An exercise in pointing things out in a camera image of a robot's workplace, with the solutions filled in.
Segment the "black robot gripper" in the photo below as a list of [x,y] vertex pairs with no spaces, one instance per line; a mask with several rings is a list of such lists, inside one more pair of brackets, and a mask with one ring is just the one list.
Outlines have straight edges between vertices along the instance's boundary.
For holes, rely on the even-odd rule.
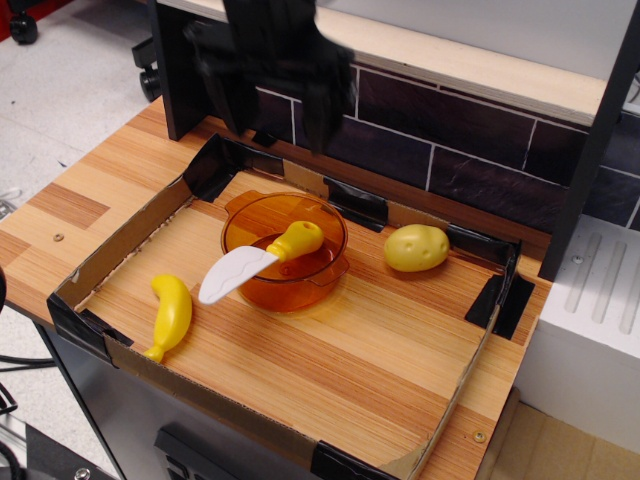
[[242,135],[257,118],[256,86],[302,94],[308,148],[323,154],[353,107],[351,49],[325,37],[314,1],[225,1],[225,21],[184,30],[220,118]]

